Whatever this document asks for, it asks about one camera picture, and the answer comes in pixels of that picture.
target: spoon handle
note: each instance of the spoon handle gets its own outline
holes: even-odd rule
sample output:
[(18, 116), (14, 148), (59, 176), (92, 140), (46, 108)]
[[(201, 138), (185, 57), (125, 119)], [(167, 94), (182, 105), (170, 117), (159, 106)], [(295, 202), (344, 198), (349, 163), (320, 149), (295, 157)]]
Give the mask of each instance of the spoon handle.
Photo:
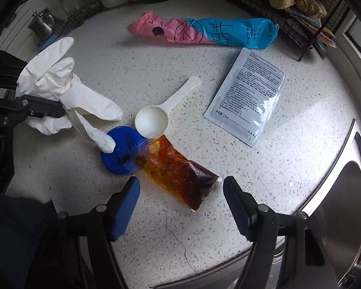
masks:
[(164, 103), (158, 105), (163, 111), (166, 112), (167, 116), (170, 115), (171, 110), (195, 87), (200, 85), (200, 78), (192, 76), (184, 83), (180, 89), (169, 97)]

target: crumpled plastic bag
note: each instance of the crumpled plastic bag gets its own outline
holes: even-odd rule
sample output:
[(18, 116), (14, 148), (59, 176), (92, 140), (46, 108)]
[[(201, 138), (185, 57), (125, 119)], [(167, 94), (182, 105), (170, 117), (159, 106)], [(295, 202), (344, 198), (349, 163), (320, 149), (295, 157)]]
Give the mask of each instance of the crumpled plastic bag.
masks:
[(224, 20), (191, 18), (164, 20), (146, 11), (127, 27), (131, 34), (156, 36), (175, 43), (207, 43), (266, 49), (278, 34), (278, 26), (266, 18)]
[(16, 97), (24, 94), (60, 101), (66, 110), (61, 118), (34, 118), (26, 123), (45, 135), (56, 134), (72, 126), (86, 140), (97, 144), (105, 153), (112, 153), (115, 141), (93, 127), (82, 115), (93, 114), (102, 120), (121, 120), (122, 109), (110, 99), (85, 86), (72, 72), (71, 57), (60, 60), (73, 44), (72, 37), (63, 38), (35, 56), (20, 73)]

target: blue round cap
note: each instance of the blue round cap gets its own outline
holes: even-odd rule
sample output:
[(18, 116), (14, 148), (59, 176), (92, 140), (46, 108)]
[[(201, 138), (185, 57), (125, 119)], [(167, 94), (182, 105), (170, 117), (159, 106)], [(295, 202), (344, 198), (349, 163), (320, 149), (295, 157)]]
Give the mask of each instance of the blue round cap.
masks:
[(112, 153), (100, 152), (104, 166), (116, 175), (131, 174), (136, 166), (130, 157), (136, 154), (137, 147), (145, 141), (145, 138), (135, 129), (127, 126), (115, 127), (107, 135), (115, 141), (115, 149)]

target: small metal pitcher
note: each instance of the small metal pitcher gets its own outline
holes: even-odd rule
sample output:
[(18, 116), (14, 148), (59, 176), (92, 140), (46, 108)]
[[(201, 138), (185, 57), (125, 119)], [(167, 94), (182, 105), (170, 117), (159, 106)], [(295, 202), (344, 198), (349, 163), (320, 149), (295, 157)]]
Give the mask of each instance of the small metal pitcher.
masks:
[(33, 19), (28, 28), (34, 32), (39, 43), (43, 42), (55, 32), (56, 18), (48, 7), (39, 13), (33, 13), (32, 16)]

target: pink and blue plastic wrapper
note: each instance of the pink and blue plastic wrapper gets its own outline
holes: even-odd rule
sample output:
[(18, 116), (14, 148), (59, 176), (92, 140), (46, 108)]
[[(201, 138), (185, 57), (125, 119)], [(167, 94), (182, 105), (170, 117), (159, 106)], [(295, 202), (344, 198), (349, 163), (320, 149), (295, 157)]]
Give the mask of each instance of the pink and blue plastic wrapper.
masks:
[(266, 18), (225, 20), (179, 18), (164, 20), (146, 11), (127, 27), (131, 34), (155, 36), (170, 42), (266, 49), (278, 34), (278, 26)]

